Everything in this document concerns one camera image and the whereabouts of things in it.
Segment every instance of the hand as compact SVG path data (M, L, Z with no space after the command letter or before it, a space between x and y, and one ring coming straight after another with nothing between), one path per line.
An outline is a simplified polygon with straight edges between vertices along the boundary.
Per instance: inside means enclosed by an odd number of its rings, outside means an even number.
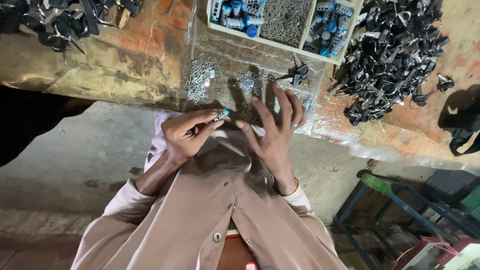
M246 121L237 121L236 124L275 177L278 191L289 195L297 189L290 160L290 141L293 132L305 124L306 109L292 91L283 91L277 83L273 88L281 109L280 126L276 126L273 115L257 97L252 97L252 104L262 118L265 137L259 137Z
M223 124L223 120L213 120L218 109L196 110L162 123L162 131L167 143L168 157L178 164L184 164L193 157L210 135Z

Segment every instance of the wooden table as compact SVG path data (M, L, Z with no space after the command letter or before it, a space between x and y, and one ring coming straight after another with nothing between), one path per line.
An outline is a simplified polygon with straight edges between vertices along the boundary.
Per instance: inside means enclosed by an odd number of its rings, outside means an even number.
M176 0L168 16L171 4L171 0L146 0L141 13L130 18L122 30L102 27L99 36L82 39L86 55L74 49L66 55L54 53L29 35L1 35L0 81L72 97L186 111L198 108L187 101L183 85L191 72L190 62L203 52L219 63L207 91L206 106L226 106L235 111L235 118L251 113L242 106L250 95L233 87L238 72L266 69L280 77L293 67L293 58L286 51L207 28L206 0L197 2L198 16L193 19L192 0ZM300 56L310 67L310 84L281 85L300 98L309 92L315 94L315 112L301 132L348 145L349 153L355 156L480 174L480 154L455 158L448 149L451 135L437 125L448 104L462 106L465 96L478 98L475 83L480 79L480 2L444 1L442 5L440 30L450 36L451 42L423 86L424 93L435 92L425 107L413 110L406 100L404 106L395 105L382 123L362 125L365 131L361 132L343 115L351 100L336 100L328 92L333 66ZM455 87L439 93L437 72L451 76ZM268 91L263 98L269 106L275 106Z
M178 109L181 59L193 0L146 0L123 29L100 27L77 49L54 53L33 35L1 35L4 85L127 105Z

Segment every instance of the finger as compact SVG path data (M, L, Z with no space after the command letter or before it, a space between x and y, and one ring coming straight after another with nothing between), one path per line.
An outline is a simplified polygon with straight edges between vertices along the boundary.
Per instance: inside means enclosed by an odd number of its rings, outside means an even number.
M293 109L292 121L291 121L290 126L292 126L292 124L296 124L298 126L298 124L300 123L300 121L303 117L302 107L304 107L304 106L299 101L299 98L297 97L297 95L295 95L291 90L285 91L285 94L287 95L288 100L292 104L292 109Z
M223 120L211 121L205 127L203 127L199 133L192 137L192 140L203 145L207 138L214 133L219 126L223 125L223 123Z
M196 124L204 123L213 120L217 116L218 109L195 110L184 113L175 118L179 129L183 132L193 128Z
M258 152L260 151L260 138L253 130L252 125L242 120L238 120L235 123L237 124L237 127L239 127L239 129L241 129L245 133L245 136L247 136L247 139L250 142L253 150L255 150L255 152L258 154Z
M200 130L202 130L202 128L204 128L206 126L205 123L200 123L200 124L196 124L192 129L191 131L193 132L193 134L197 134Z
M252 97L252 104L262 119L265 131L267 133L278 131L275 125L275 120L273 119L273 115L268 110L267 106L265 106L265 104L258 97Z
M292 105L290 104L285 91L283 91L283 89L277 83L274 84L273 89L273 93L275 94L281 109L281 128L282 130L290 130L293 112Z
M302 110L302 113L303 113L302 118L300 120L299 125L294 130L299 129L301 126L303 126L305 124L305 122L307 122L307 109L304 106L302 106L301 110Z

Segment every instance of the metal stand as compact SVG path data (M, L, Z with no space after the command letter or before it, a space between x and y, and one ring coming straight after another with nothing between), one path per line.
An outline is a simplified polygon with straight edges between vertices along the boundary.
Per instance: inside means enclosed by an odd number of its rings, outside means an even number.
M441 217L447 219L450 223L452 223L455 227L461 229L465 234L469 235L472 238L480 238L480 233L477 233L475 230L469 228L468 226L465 226L464 223L462 222L462 218L457 215L455 212L453 212L450 208L446 207L445 204L441 204L442 206L438 206L435 203L432 203L431 201L427 200L425 197L420 195L418 192L415 190L411 189L408 187L406 184L401 183L401 182L393 182L387 179L382 179L379 178L381 181L384 183L387 183L389 185L396 185L399 186L394 192L390 192L387 194L389 200L385 203L385 205L378 211L378 213L375 215L375 220L378 222L379 218L383 215L385 210L392 204L392 202L397 203L403 210L405 210L408 214L410 214L416 221L421 223L426 229L428 229L433 235L441 235L446 241L452 243L453 239L449 237L448 235L445 235L440 231L432 222L421 216L417 211L415 211L412 207L410 207L408 204L406 204L402 199L400 199L397 195L403 191L407 190L408 193L410 193L414 198L420 200L423 204L424 207L430 207L432 208L435 212L437 212ZM345 221L345 218L350 214L350 211L353 207L353 205L360 199L360 197L367 191L368 185L363 184L361 187L360 191L355 195L353 198L352 202L347 206L347 209L342 213L340 218L338 218L336 215L333 216L333 220L338 224L340 229L343 231L343 233L347 236L347 238L350 240L350 242L353 244L357 252L360 254L361 258L367 266L371 270L378 270L372 260L367 256L363 248L359 245L357 240L352 236L352 234L348 231L348 229L344 226L343 221ZM376 230L372 230L377 237L379 237L379 234Z

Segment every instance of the beige shirt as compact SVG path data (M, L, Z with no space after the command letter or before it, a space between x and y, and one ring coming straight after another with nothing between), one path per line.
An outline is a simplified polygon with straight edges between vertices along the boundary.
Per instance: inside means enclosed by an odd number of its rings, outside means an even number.
M262 270L346 270L301 188L281 197L272 184L243 133L217 130L159 196L129 179L88 226L72 269L215 270L231 217Z

